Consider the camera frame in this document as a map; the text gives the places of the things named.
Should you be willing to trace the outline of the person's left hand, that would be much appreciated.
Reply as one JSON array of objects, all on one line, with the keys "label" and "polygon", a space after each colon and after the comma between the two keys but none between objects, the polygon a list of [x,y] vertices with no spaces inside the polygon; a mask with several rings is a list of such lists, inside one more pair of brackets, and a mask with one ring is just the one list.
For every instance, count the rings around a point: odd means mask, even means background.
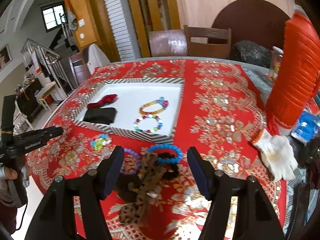
[{"label": "person's left hand", "polygon": [[[29,176],[30,176],[30,167],[28,165],[24,165],[22,167],[22,185],[26,188],[30,185]],[[7,182],[9,180],[15,180],[18,178],[17,171],[12,168],[8,168],[5,166],[1,166],[1,200],[5,203],[13,202],[13,198],[11,193],[9,192],[9,188]]]}]

